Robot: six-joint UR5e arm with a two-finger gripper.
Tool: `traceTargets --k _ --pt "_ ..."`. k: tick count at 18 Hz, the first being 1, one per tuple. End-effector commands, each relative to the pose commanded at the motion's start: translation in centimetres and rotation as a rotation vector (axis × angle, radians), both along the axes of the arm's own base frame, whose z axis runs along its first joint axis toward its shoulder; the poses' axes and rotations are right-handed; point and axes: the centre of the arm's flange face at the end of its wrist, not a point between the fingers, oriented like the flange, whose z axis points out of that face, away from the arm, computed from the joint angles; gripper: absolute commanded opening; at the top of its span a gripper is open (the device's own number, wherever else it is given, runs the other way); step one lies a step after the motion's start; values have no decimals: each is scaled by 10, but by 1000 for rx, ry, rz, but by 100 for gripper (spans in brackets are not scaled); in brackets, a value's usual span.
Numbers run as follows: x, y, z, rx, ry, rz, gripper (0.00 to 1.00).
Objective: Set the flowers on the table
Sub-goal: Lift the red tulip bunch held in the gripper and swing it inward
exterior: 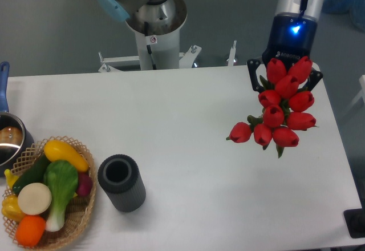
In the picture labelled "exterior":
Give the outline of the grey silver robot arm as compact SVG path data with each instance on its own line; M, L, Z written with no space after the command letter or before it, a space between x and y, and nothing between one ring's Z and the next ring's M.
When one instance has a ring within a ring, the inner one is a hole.
M197 50L180 56L180 29L187 18L183 0L97 0L114 20L135 33L142 70L191 67ZM264 87L256 75L272 58L290 67L309 56L324 0L278 0L267 48L247 62L254 91Z

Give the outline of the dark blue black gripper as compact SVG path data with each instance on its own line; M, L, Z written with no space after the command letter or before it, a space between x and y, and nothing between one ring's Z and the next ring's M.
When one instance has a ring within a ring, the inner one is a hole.
M309 19L284 15L274 17L267 48L262 58L248 59L246 62L253 91L264 92L265 90L257 78L257 69L262 61L267 63L277 58L284 63L290 63L304 56L310 56L316 30L317 23ZM322 72L312 68L301 91L312 91L322 78Z

